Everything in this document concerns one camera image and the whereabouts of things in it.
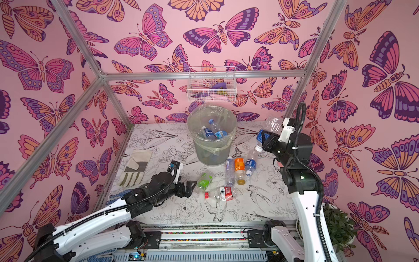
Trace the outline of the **blue label bottle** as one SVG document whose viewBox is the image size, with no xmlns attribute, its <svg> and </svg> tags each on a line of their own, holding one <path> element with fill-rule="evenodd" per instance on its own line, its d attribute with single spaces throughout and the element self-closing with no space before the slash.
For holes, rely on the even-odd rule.
<svg viewBox="0 0 419 262">
<path fill-rule="evenodd" d="M 217 140 L 217 137 L 215 136 L 215 134 L 207 127 L 202 126 L 201 128 L 203 136 L 205 139 L 208 140 Z"/>
<path fill-rule="evenodd" d="M 263 140 L 266 140 L 270 137 L 270 134 L 280 134 L 283 126 L 283 119 L 281 118 L 277 118 L 273 115 L 270 115 L 266 120 L 265 123 L 263 125 L 263 127 L 261 128 L 261 130 L 259 131 L 257 137 L 256 137 L 256 147 L 255 150 L 257 152 L 262 152 L 263 149 Z"/>
<path fill-rule="evenodd" d="M 250 151 L 247 155 L 246 162 L 245 162 L 245 170 L 246 170 L 246 175 L 248 177 L 251 177 L 253 173 L 256 171 L 257 160 L 258 160 L 258 152 L 256 150 Z"/>
</svg>

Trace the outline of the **lime green label bottle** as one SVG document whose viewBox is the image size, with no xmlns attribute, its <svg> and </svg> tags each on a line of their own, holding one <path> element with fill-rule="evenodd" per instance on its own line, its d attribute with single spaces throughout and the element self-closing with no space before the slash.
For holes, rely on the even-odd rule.
<svg viewBox="0 0 419 262">
<path fill-rule="evenodd" d="M 211 185 L 213 180 L 213 176 L 210 172 L 204 172 L 202 173 L 202 175 L 200 176 L 200 178 L 197 181 L 197 193 L 204 193 L 207 191 L 207 189 L 209 188 L 209 186 Z"/>
</svg>

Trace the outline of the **orange label bottle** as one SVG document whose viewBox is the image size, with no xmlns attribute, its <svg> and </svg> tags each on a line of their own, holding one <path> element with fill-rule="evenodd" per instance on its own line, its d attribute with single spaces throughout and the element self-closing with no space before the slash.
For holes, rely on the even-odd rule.
<svg viewBox="0 0 419 262">
<path fill-rule="evenodd" d="M 243 158 L 236 158 L 234 160 L 235 165 L 235 176 L 238 185 L 244 185 L 246 183 L 246 169 Z"/>
</svg>

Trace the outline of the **red white label bottle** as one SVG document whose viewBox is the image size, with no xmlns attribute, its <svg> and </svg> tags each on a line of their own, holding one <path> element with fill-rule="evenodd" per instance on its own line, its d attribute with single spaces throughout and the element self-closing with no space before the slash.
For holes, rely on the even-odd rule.
<svg viewBox="0 0 419 262">
<path fill-rule="evenodd" d="M 205 192 L 204 198 L 216 199 L 217 201 L 220 201 L 220 202 L 229 202 L 229 201 L 234 200 L 235 192 L 232 187 L 222 186 L 222 187 L 217 187 L 208 192 Z"/>
</svg>

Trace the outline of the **purple label clear bottle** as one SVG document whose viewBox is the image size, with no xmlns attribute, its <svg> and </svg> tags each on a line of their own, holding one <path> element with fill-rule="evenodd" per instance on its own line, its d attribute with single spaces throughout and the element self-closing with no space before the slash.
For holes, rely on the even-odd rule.
<svg viewBox="0 0 419 262">
<path fill-rule="evenodd" d="M 229 156 L 225 162 L 225 184 L 229 187 L 235 183 L 235 164 L 234 159 Z"/>
</svg>

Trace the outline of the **colourful label bottle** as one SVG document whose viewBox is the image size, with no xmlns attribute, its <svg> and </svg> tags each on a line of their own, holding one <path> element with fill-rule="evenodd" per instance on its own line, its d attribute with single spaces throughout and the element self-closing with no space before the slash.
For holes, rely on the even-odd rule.
<svg viewBox="0 0 419 262">
<path fill-rule="evenodd" d="M 215 136 L 217 139 L 222 139 L 224 137 L 226 137 L 228 135 L 228 133 L 226 131 L 218 131 L 215 132 Z"/>
</svg>

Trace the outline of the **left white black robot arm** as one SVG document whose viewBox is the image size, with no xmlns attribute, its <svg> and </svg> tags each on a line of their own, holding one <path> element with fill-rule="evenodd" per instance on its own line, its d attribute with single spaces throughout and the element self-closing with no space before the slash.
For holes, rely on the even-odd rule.
<svg viewBox="0 0 419 262">
<path fill-rule="evenodd" d="M 135 218 L 161 206 L 169 198 L 188 198 L 196 181 L 182 182 L 183 164 L 172 161 L 167 170 L 134 188 L 110 205 L 82 219 L 41 227 L 27 262 L 77 262 L 110 249 L 138 249 L 150 243 Z"/>
</svg>

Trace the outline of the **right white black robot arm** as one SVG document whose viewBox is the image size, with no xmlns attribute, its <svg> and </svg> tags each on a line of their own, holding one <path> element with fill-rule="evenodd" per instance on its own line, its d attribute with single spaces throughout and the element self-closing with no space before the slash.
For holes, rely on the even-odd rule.
<svg viewBox="0 0 419 262">
<path fill-rule="evenodd" d="M 283 222 L 267 222 L 264 242 L 277 247 L 288 262 L 336 262 L 323 212 L 323 183 L 309 167 L 313 145 L 309 135 L 302 133 L 302 126 L 302 120 L 269 117 L 257 136 L 256 149 L 273 154 L 273 162 L 281 165 L 279 172 L 296 207 L 303 235 L 300 245 Z"/>
</svg>

